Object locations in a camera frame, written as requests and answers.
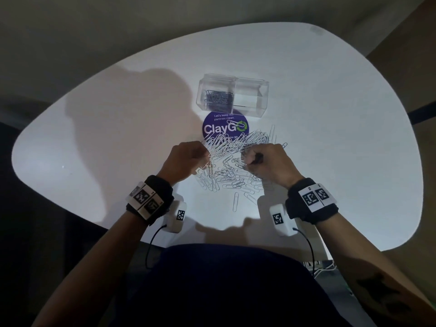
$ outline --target forearm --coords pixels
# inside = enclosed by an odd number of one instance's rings
[[[335,214],[316,227],[360,302],[397,321],[436,321],[422,292],[342,215]]]
[[[62,281],[33,326],[81,325],[101,313],[145,229],[144,220],[124,213]]]

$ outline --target hand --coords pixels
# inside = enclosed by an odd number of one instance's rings
[[[252,164],[256,153],[263,155],[261,163]],[[292,160],[285,153],[281,144],[262,144],[248,147],[242,154],[242,160],[247,166],[245,169],[255,176],[272,181],[286,189],[304,179],[298,172]]]
[[[209,151],[200,141],[182,142],[171,149],[157,176],[174,186],[191,174],[197,174],[195,170],[208,162]]]

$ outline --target wrist tracker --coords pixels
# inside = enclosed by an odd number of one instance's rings
[[[126,210],[143,218],[148,225],[167,213],[174,201],[173,188],[158,176],[139,182],[126,198]]]
[[[289,218],[300,218],[315,225],[339,211],[336,202],[322,184],[305,178],[288,190],[285,205]]]

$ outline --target person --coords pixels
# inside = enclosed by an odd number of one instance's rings
[[[183,142],[173,147],[154,178],[174,186],[204,165],[208,155],[199,141]],[[249,147],[243,159],[248,171],[286,189],[306,179],[278,144]],[[33,326],[96,325],[149,223],[126,211],[66,276]],[[337,209],[313,223],[377,325],[436,325],[428,299]],[[260,248],[215,244],[165,249],[113,325],[185,322],[349,325],[300,262]]]

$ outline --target clear plastic box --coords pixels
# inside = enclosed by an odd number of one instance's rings
[[[198,85],[197,105],[207,111],[262,117],[269,88],[262,79],[205,74]]]

